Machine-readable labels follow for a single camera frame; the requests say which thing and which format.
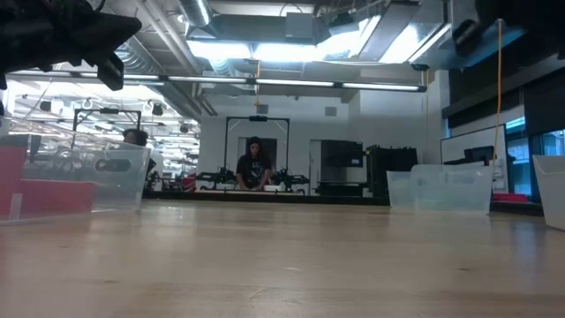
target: metal frame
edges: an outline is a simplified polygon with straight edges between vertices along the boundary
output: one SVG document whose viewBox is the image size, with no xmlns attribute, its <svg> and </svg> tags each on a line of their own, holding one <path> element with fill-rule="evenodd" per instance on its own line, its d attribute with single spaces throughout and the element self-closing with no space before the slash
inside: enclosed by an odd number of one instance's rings
<svg viewBox="0 0 565 318">
<path fill-rule="evenodd" d="M 267 121 L 284 121 L 286 122 L 287 129 L 286 129 L 286 170 L 289 170 L 289 137 L 290 137 L 290 119 L 289 118 L 272 118 L 272 117 L 226 117 L 226 131 L 224 136 L 223 142 L 223 168 L 226 168 L 228 164 L 228 133 L 230 128 L 230 121 L 232 119 L 246 119 L 249 121 L 256 121 L 261 123 L 266 123 Z"/>
<path fill-rule="evenodd" d="M 87 115 L 85 117 L 79 119 L 79 114 L 81 112 L 86 112 Z M 116 114 L 119 114 L 119 113 L 137 114 L 138 115 L 137 129 L 141 130 L 141 111 L 140 110 L 114 110 L 112 112 L 108 112 L 108 109 L 101 109 L 101 110 L 76 109 L 76 110 L 74 110 L 74 119 L 72 120 L 72 130 L 74 132 L 76 132 L 79 125 L 83 121 L 85 121 L 88 118 L 88 116 L 92 115 L 92 113 L 94 113 L 94 112 L 98 112 L 98 113 L 101 113 L 101 114 L 104 114 L 104 113 L 113 114 L 113 115 L 116 115 Z"/>
</svg>

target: person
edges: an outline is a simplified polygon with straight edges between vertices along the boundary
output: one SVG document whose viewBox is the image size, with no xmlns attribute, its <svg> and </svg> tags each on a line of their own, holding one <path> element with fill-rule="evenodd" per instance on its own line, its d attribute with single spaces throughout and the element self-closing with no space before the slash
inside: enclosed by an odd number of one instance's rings
<svg viewBox="0 0 565 318">
<path fill-rule="evenodd" d="M 247 141 L 245 155 L 237 162 L 237 183 L 241 190 L 263 190 L 271 175 L 271 161 L 263 151 L 261 139 Z"/>
<path fill-rule="evenodd" d="M 147 145 L 147 139 L 149 139 L 149 135 L 147 132 L 138 129 L 127 129 L 123 133 L 124 135 L 124 142 L 129 143 L 132 145 L 138 145 L 145 147 Z M 157 163 L 153 159 L 149 159 L 149 165 L 147 166 L 147 175 L 149 172 L 157 165 Z"/>
</svg>

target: table surface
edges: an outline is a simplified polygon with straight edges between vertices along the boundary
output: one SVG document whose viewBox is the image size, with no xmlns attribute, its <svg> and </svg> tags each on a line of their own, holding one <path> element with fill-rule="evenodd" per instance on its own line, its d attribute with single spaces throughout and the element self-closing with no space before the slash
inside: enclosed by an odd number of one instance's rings
<svg viewBox="0 0 565 318">
<path fill-rule="evenodd" d="M 2 318 L 565 316 L 541 217 L 144 201 L 0 227 Z"/>
</svg>

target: clear plastic bin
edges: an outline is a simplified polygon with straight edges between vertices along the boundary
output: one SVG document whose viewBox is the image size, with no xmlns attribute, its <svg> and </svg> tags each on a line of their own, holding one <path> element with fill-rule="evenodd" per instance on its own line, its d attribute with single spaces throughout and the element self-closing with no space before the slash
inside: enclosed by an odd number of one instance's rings
<svg viewBox="0 0 565 318">
<path fill-rule="evenodd" d="M 0 223 L 139 208 L 148 148 L 0 118 Z"/>
<path fill-rule="evenodd" d="M 416 210 L 463 210 L 487 214 L 493 167 L 416 165 L 411 173 Z"/>
<path fill-rule="evenodd" d="M 546 224 L 565 231 L 563 188 L 565 186 L 565 156 L 534 155 L 539 194 L 544 206 Z"/>
<path fill-rule="evenodd" d="M 387 171 L 388 197 L 391 208 L 413 208 L 414 194 L 410 172 Z"/>
</svg>

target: red object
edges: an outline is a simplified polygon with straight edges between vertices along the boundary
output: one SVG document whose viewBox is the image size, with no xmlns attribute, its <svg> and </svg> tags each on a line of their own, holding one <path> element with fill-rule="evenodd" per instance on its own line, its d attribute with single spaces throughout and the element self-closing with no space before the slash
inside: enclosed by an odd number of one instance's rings
<svg viewBox="0 0 565 318">
<path fill-rule="evenodd" d="M 0 147 L 0 221 L 8 219 L 11 196 L 19 191 L 26 151 L 25 147 Z"/>
<path fill-rule="evenodd" d="M 0 147 L 0 221 L 10 217 L 14 194 L 21 194 L 18 219 L 90 213 L 93 182 L 22 179 L 25 147 Z"/>
<path fill-rule="evenodd" d="M 493 201 L 529 203 L 525 194 L 493 193 Z"/>
<path fill-rule="evenodd" d="M 23 179 L 19 218 L 68 216 L 91 213 L 94 204 L 93 182 Z"/>
</svg>

